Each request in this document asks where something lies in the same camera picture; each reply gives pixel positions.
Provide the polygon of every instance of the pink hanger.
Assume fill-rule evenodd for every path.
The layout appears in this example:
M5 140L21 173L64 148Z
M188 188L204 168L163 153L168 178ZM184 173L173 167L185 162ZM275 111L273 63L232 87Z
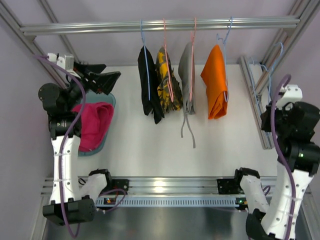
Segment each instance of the pink hanger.
M196 30L197 30L197 18L194 18L194 32L191 32L191 41L192 41L192 48L191 48L191 80L190 80L190 102L192 100L192 76L194 73L194 45L195 45L195 37L196 37Z
M171 102L174 102L174 92L172 90L172 81L171 81L171 73L169 69L169 61L168 61L168 54L167 54L167 40L166 40L166 20L163 18L163 28L164 28L164 52L165 52L165 61L166 61L166 67L168 68L168 88L169 88L169 94Z

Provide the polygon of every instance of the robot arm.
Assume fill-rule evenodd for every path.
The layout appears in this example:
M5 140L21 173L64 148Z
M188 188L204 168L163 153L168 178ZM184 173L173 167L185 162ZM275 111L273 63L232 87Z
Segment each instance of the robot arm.
M101 73L104 64L82 65L74 62L74 57L49 53L48 60L78 78L87 93L89 90L97 94L109 94L113 89L120 72ZM111 182L107 169L92 171L86 184L80 189L77 176L78 149L81 140L81 119L77 121L64 143L63 152L60 147L71 123L76 117L73 107L80 102L82 92L72 80L65 89L56 84L44 84L38 92L43 109L48 114L49 131L54 152L53 188L49 205L42 209L43 216L57 225L64 225L61 204L64 204L69 224L92 221L95 213L95 201L101 191Z
M311 142L320 110L301 102L302 92L297 85L283 87L276 104L275 129L277 141L294 179L296 198L289 239L296 239L295 224L304 193L318 171L320 148ZM270 132L271 105L261 115L261 129ZM245 193L249 214L246 233L255 240L283 240L287 230L292 188L285 166L278 159L277 180L270 205L262 191L259 173L248 168L235 171L237 184Z

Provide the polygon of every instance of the clothing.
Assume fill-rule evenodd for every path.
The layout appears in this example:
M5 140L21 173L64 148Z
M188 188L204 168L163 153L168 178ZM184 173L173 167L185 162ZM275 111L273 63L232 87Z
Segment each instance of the clothing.
M138 57L138 69L141 82L141 100L143 112L146 116L152 111L155 124L158 124L162 118L165 117L160 99L158 96L159 80L156 72L156 66L151 53L147 48L142 47Z
M161 47L156 58L156 70L157 76L159 80L159 86L157 88L158 96L160 99L161 107L163 113L169 113L170 111L179 111L183 106L183 98L181 89L177 79L175 78L174 71L171 68L171 61L169 55L167 53L168 58L168 65L166 61L166 52L165 48ZM173 102L170 99L170 92L169 92L169 75L171 76L171 84L172 84L172 91L173 91Z
M193 148L196 147L194 134L190 128L188 115L196 113L195 110L195 58L193 55L193 43L189 42L182 53L178 73L182 82L182 99L183 99L183 124L181 127L181 137L183 138L183 128L185 122L192 135Z
M224 94L228 94L226 69L223 54L219 45L211 50L201 73L206 85L208 100L208 119L218 119L227 114L228 103Z
M73 108L79 112L82 104ZM103 141L114 115L114 107L110 103L86 103L81 115L81 141L79 151L95 150Z

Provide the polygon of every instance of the gray drawstring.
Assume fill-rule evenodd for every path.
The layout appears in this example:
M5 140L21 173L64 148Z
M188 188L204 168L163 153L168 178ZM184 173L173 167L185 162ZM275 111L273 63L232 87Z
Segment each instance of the gray drawstring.
M193 141L193 148L195 149L196 148L196 140L195 140L195 136L191 130L191 127L190 127L190 124L189 124L189 120L188 120L188 115L184 112L183 113L183 123L182 123L182 127L181 127L181 138L184 137L184 126L185 126L185 122L186 122L186 125L188 126L188 129L192 135L192 141Z

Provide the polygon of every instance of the gray garment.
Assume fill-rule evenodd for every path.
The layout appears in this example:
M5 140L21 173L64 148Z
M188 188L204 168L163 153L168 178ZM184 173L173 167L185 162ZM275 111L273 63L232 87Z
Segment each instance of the gray garment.
M192 42L190 41L184 48L180 59L178 73L182 82L182 101L183 101L183 124L181 127L181 137L183 138L183 129L185 122L192 135L193 148L196 148L195 136L191 130L188 115L196 113L195 110L195 58L192 56ZM192 84L192 95L190 101L190 91Z

